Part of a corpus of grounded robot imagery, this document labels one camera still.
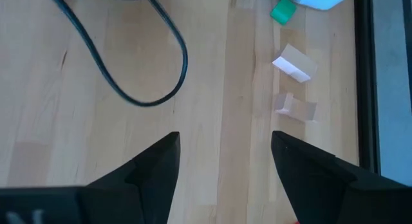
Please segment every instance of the wooden block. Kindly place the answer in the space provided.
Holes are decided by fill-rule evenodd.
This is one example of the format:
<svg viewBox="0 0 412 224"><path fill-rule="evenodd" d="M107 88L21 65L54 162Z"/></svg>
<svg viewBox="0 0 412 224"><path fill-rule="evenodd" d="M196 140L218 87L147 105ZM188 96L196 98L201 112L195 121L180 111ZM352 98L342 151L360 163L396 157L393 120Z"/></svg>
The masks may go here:
<svg viewBox="0 0 412 224"><path fill-rule="evenodd" d="M279 51L273 65L298 82L310 80L317 70L317 65L312 59L290 44L287 44L283 50Z"/></svg>
<svg viewBox="0 0 412 224"><path fill-rule="evenodd" d="M297 100L292 93L281 93L276 95L274 107L279 114L306 122L315 120L316 105Z"/></svg>

